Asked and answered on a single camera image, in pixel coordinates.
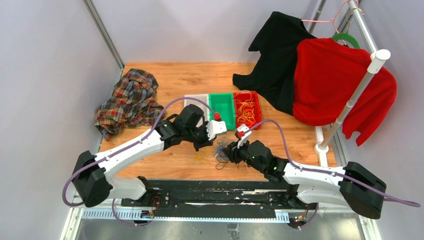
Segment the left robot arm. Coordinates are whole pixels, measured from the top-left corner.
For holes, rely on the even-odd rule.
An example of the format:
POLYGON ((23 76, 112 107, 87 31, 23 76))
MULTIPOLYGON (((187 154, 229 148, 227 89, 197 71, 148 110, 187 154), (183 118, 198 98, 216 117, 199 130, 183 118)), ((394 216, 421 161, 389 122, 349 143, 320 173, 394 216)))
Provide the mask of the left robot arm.
POLYGON ((161 120, 155 127, 111 150, 92 154, 81 153, 75 164, 71 182, 82 204, 95 207, 107 199, 131 199, 140 206, 149 206, 153 193, 142 177, 122 178, 116 175, 142 158, 160 153, 186 141, 195 150, 212 146, 218 134, 226 131, 222 121, 198 122, 202 110, 194 104, 183 108, 180 114, 161 120))

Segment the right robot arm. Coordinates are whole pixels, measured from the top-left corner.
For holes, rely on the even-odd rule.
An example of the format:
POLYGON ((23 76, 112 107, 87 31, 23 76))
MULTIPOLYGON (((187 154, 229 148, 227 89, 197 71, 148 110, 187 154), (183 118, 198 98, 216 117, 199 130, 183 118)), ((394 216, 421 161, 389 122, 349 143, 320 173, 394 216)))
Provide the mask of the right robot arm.
POLYGON ((350 207, 358 215, 379 219, 383 196, 367 188, 385 192, 387 185, 357 162, 344 167, 320 167, 300 163, 272 154, 259 140, 238 146, 231 142, 223 153, 234 164, 245 162, 269 182, 287 187, 286 203, 294 209, 303 204, 331 204, 350 207))

